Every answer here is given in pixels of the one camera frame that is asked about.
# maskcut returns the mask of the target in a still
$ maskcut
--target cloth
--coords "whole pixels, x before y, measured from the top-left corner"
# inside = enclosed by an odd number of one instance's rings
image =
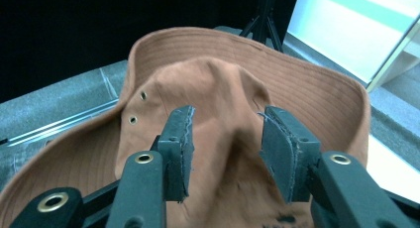
[[[359,83],[231,34],[168,29],[134,44],[114,109],[49,143],[12,179],[0,226],[51,188],[87,195],[118,179],[126,158],[148,150],[184,105],[196,108],[193,169],[189,196],[167,203],[168,227],[313,226],[310,204],[285,204],[259,156],[267,105],[297,117],[322,151],[367,163],[370,107]]]

